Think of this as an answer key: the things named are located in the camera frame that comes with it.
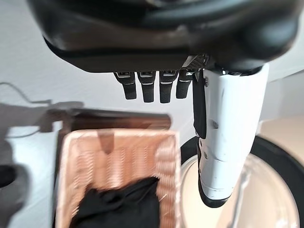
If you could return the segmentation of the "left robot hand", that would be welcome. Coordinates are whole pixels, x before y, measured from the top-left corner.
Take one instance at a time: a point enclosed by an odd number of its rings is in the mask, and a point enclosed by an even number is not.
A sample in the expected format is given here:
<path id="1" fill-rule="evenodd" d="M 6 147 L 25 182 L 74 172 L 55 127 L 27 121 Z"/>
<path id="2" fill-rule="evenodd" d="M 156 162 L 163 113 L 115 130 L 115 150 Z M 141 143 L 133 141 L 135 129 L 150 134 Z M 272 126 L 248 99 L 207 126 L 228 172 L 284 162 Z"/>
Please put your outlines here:
<path id="1" fill-rule="evenodd" d="M 232 194 L 256 134 L 268 62 L 297 35 L 301 0 L 30 0 L 42 36 L 61 59 L 114 73 L 134 99 L 134 80 L 160 78 L 169 102 L 193 86 L 199 193 L 210 208 Z"/>

